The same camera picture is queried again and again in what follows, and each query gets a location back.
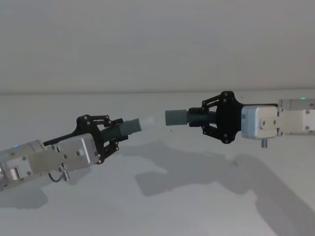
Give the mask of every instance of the white wall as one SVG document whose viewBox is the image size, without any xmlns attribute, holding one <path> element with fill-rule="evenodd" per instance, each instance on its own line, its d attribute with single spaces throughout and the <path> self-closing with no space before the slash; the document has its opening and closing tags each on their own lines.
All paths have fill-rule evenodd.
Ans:
<svg viewBox="0 0 315 236">
<path fill-rule="evenodd" d="M 244 103 L 315 91 L 238 92 Z M 0 149 L 70 133 L 83 114 L 154 116 L 103 165 L 70 184 L 47 177 L 0 193 L 2 235 L 310 236 L 315 233 L 314 137 L 230 145 L 200 128 L 167 127 L 164 111 L 215 94 L 1 96 Z"/>
<path fill-rule="evenodd" d="M 313 0 L 1 0 L 0 93 L 315 88 Z"/>
</svg>

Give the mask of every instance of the cable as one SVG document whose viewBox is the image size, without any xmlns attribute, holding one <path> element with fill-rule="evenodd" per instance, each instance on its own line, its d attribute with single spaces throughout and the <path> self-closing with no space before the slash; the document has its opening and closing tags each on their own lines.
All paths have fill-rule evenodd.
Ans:
<svg viewBox="0 0 315 236">
<path fill-rule="evenodd" d="M 52 180 L 52 182 L 58 183 L 61 180 L 61 177 L 58 180 L 55 180 L 50 173 L 48 173 L 49 178 Z"/>
</svg>

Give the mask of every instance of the black bracket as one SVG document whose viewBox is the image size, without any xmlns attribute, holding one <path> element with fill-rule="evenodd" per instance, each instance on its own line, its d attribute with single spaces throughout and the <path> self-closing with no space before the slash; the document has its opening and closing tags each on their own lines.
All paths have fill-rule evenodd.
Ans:
<svg viewBox="0 0 315 236">
<path fill-rule="evenodd" d="M 95 147 L 97 150 L 96 155 L 99 156 L 99 161 L 96 164 L 102 164 L 108 156 L 119 150 L 118 142 L 128 139 L 128 136 L 110 140 L 109 145 L 104 147 L 104 141 L 102 139 L 98 125 L 103 125 L 106 128 L 123 122 L 124 122 L 123 119 L 110 120 L 108 115 L 106 116 L 84 115 L 77 118 L 76 121 L 77 127 L 71 134 L 67 134 L 59 138 L 46 141 L 44 142 L 44 145 L 49 146 L 57 144 L 62 140 L 89 133 L 92 135 L 94 139 Z"/>
<path fill-rule="evenodd" d="M 267 105 L 278 106 L 277 104 L 248 104 L 238 102 L 232 91 L 224 91 L 220 95 L 202 101 L 201 108 L 190 108 L 189 113 L 207 114 L 209 109 L 217 107 L 215 125 L 208 122 L 193 122 L 191 127 L 202 127 L 204 135 L 221 140 L 224 144 L 229 144 L 235 140 L 236 134 L 241 131 L 241 114 L 244 106 Z"/>
</svg>

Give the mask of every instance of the gray cylindrical object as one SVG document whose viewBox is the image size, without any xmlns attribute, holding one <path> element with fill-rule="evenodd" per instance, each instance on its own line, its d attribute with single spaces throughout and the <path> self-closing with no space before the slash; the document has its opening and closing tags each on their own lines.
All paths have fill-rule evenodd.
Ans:
<svg viewBox="0 0 315 236">
<path fill-rule="evenodd" d="M 165 112 L 165 123 L 167 126 L 187 124 L 187 122 L 186 110 L 173 110 Z"/>
<path fill-rule="evenodd" d="M 186 110 L 172 110 L 165 112 L 165 123 L 169 125 L 186 125 L 187 123 L 205 121 L 216 123 L 216 113 L 208 112 L 206 114 L 189 113 Z"/>
<path fill-rule="evenodd" d="M 101 130 L 104 142 L 111 139 L 120 138 L 141 131 L 139 119 L 127 120 L 121 124 L 117 124 Z"/>
</svg>

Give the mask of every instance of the screw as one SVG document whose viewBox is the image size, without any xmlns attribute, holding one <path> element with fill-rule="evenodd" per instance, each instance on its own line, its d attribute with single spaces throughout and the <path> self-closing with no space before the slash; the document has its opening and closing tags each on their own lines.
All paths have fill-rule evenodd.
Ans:
<svg viewBox="0 0 315 236">
<path fill-rule="evenodd" d="M 267 148 L 267 147 L 268 147 L 268 141 L 267 141 L 267 139 L 262 139 L 262 140 L 261 140 L 261 147 L 262 147 L 262 148 Z"/>
</svg>

